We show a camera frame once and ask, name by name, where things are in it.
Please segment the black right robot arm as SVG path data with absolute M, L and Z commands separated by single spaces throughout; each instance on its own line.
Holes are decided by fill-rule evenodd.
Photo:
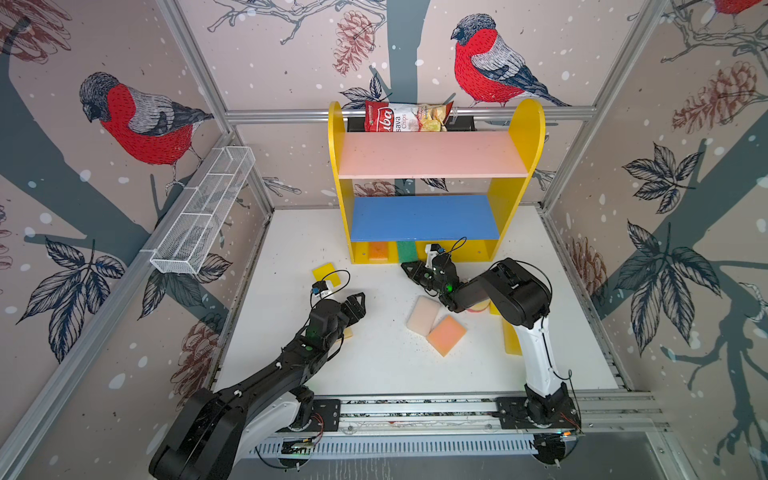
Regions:
M 549 320 L 552 285 L 511 258 L 493 263 L 478 276 L 462 281 L 451 252 L 438 244 L 426 246 L 427 259 L 403 262 L 402 270 L 415 284 L 453 313 L 488 300 L 517 335 L 525 363 L 527 417 L 538 426 L 563 420 L 579 428 L 578 402 L 571 397 L 571 376 L 556 370 L 550 347 Z

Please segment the green scrub sponge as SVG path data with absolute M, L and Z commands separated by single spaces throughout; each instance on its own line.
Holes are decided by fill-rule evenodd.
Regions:
M 398 241 L 398 259 L 400 263 L 409 263 L 419 260 L 416 243 L 413 241 Z

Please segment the salmon orange sponge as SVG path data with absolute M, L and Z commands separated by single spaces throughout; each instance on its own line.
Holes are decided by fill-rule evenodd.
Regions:
M 442 356 L 449 352 L 466 335 L 467 329 L 452 316 L 445 316 L 427 335 L 427 342 Z

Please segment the yellow shelf with coloured boards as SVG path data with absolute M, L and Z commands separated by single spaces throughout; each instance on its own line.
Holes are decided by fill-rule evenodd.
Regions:
M 543 106 L 522 101 L 507 131 L 364 133 L 346 130 L 342 108 L 328 111 L 328 148 L 350 259 L 368 259 L 369 242 L 388 242 L 399 263 L 398 241 L 448 248 L 465 239 L 459 262 L 494 259 L 541 159 Z M 486 179 L 481 194 L 358 197 L 358 180 Z

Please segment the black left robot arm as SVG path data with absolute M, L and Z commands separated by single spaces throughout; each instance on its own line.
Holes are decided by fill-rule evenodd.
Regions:
M 282 428 L 309 423 L 314 393 L 305 384 L 343 344 L 344 330 L 366 315 L 365 294 L 321 299 L 280 355 L 217 392 L 186 402 L 150 461 L 156 479 L 227 479 L 245 453 Z

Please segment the red cassava chips bag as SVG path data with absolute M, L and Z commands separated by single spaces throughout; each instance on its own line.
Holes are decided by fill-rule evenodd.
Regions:
M 407 104 L 365 102 L 366 132 L 442 132 L 453 103 Z

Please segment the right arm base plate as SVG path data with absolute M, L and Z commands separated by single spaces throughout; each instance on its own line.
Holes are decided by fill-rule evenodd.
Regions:
M 525 397 L 498 397 L 493 414 L 503 430 L 576 430 L 581 419 L 571 398 L 556 402 L 531 401 Z

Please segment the orange scrub sponge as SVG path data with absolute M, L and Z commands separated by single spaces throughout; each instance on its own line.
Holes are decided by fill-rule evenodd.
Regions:
M 388 263 L 390 261 L 388 242 L 369 242 L 368 259 L 371 263 Z

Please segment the yellow rectangular sponge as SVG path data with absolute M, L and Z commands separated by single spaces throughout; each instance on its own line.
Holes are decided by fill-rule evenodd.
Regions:
M 522 349 L 514 326 L 505 319 L 501 321 L 504 350 L 507 355 L 521 356 Z

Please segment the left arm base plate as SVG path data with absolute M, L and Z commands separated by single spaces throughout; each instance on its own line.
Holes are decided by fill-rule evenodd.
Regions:
M 339 399 L 314 399 L 311 403 L 304 402 L 299 405 L 297 417 L 287 430 L 306 434 L 337 432 L 340 417 Z

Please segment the light pink sponge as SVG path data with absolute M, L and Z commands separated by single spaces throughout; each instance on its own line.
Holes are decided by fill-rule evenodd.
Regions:
M 419 296 L 406 322 L 406 328 L 415 334 L 427 337 L 440 309 L 440 303 L 430 297 Z

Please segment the small yellow square sponge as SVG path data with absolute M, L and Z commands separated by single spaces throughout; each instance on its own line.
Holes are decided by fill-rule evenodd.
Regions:
M 326 263 L 312 270 L 315 281 L 329 281 L 333 287 L 341 285 L 341 280 L 336 267 L 332 263 Z

